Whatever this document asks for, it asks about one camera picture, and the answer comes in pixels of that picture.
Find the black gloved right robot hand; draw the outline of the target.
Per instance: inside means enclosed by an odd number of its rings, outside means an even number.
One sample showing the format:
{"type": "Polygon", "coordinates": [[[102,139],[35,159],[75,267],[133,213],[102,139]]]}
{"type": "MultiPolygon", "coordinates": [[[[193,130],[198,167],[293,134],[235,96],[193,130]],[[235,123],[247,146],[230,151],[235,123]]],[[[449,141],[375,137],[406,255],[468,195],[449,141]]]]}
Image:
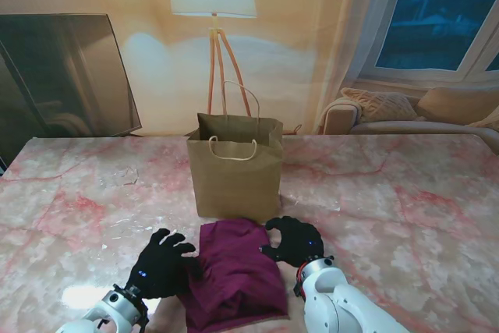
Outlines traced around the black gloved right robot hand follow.
{"type": "Polygon", "coordinates": [[[272,218],[265,229],[276,229],[281,233],[277,247],[263,245],[260,252],[276,262],[300,268],[312,260],[324,257],[324,243],[318,230],[311,224],[290,216],[272,218]]]}

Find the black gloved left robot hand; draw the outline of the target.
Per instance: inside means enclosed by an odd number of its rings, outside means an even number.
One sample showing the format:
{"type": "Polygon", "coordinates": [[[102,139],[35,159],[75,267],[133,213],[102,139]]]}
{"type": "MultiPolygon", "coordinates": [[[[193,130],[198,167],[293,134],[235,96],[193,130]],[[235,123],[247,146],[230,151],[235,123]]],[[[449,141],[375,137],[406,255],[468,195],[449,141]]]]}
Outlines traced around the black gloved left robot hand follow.
{"type": "Polygon", "coordinates": [[[193,256],[195,251],[183,234],[158,229],[133,265],[125,289],[134,291],[141,299],[168,298],[187,292],[189,280],[203,275],[200,262],[193,256]]]}

